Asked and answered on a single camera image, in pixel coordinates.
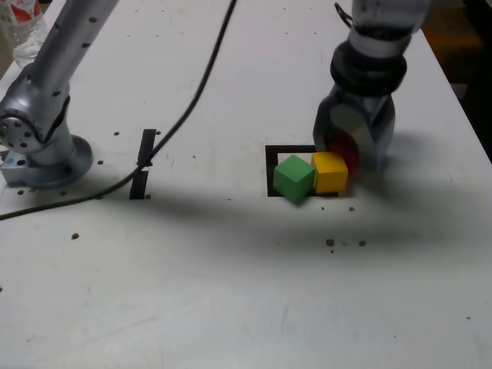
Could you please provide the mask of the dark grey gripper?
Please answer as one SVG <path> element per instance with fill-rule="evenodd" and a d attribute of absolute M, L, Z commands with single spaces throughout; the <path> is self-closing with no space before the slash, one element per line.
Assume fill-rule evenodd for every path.
<path fill-rule="evenodd" d="M 365 116 L 376 116 L 368 121 Z M 357 159 L 360 170 L 378 170 L 394 133 L 395 108 L 391 95 L 367 97 L 334 85 L 318 106 L 314 121 L 317 152 L 329 149 L 332 124 L 333 144 Z"/>

